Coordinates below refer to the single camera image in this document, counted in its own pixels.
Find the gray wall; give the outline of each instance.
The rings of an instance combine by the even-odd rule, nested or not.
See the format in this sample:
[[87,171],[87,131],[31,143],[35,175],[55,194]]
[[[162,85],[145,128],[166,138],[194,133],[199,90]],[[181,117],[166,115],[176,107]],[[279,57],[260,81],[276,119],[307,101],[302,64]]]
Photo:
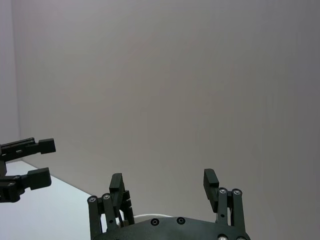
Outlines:
[[98,196],[122,172],[136,214],[208,221],[214,168],[251,239],[315,237],[319,22],[311,0],[15,0],[21,136],[57,148],[25,160]]
[[0,0],[0,144],[19,140],[11,0]]

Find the robotic hand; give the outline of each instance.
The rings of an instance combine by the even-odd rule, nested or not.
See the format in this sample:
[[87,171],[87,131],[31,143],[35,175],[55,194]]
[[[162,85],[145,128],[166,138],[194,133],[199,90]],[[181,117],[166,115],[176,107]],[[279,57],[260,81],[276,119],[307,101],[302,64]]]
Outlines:
[[[130,193],[125,190],[122,174],[116,173],[111,179],[110,193],[87,199],[91,240],[250,240],[245,228],[242,191],[219,187],[213,169],[204,170],[203,186],[216,213],[215,222],[180,216],[153,218],[135,224]],[[228,208],[231,212],[230,225]],[[106,218],[106,232],[102,232],[102,214]]]
[[49,168],[28,171],[26,175],[6,176],[6,162],[41,153],[56,151],[55,141],[50,139],[35,142],[34,138],[0,145],[0,203],[15,203],[26,188],[31,190],[45,188],[51,185]]

